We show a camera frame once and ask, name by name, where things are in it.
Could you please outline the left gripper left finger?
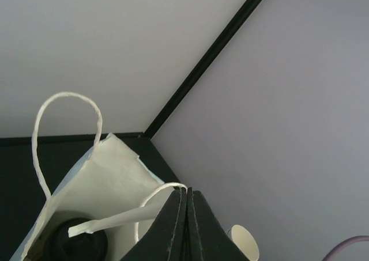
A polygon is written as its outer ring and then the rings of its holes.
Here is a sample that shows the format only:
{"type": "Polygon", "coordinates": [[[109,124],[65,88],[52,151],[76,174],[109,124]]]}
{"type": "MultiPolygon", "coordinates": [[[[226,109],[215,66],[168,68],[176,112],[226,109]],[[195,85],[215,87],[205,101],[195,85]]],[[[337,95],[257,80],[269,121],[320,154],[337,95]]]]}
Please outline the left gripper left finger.
{"type": "Polygon", "coordinates": [[[186,189],[174,190],[149,230],[122,260],[183,260],[186,210],[186,189]]]}

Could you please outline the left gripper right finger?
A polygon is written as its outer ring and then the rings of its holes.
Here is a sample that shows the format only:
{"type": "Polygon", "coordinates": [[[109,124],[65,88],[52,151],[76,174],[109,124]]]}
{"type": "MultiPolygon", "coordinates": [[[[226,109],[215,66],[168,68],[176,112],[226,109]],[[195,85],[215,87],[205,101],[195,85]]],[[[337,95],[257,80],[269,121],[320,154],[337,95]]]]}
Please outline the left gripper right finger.
{"type": "Polygon", "coordinates": [[[247,259],[226,235],[202,192],[189,188],[187,190],[187,260],[247,259]]]}

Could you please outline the black coffee lid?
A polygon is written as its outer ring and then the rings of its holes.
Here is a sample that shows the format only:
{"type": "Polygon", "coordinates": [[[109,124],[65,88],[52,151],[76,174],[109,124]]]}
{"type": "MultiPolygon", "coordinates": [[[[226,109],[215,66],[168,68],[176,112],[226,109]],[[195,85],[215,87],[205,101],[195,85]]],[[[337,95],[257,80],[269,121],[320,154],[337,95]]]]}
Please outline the black coffee lid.
{"type": "Polygon", "coordinates": [[[103,230],[69,237],[69,228],[84,222],[87,222],[86,218],[72,218],[59,224],[45,244],[46,260],[104,260],[107,256],[108,238],[103,230]]]}

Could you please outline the light blue paper bag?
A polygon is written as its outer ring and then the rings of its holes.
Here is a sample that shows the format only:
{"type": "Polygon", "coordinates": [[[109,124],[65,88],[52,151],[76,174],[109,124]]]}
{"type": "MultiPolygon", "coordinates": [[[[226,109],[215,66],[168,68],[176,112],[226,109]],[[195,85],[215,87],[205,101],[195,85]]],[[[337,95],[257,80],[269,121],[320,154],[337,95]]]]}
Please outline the light blue paper bag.
{"type": "MultiPolygon", "coordinates": [[[[49,97],[36,115],[31,151],[46,201],[33,227],[12,255],[13,260],[30,260],[40,237],[49,234],[57,221],[74,215],[85,217],[87,221],[100,220],[153,203],[162,208],[170,193],[181,187],[180,183],[161,180],[116,135],[110,133],[103,138],[103,120],[98,118],[93,146],[51,191],[37,155],[39,125],[46,108],[54,100],[70,96],[71,92],[60,92],[49,97]]],[[[108,238],[107,260],[123,258],[149,230],[154,219],[103,230],[108,238]]]]}

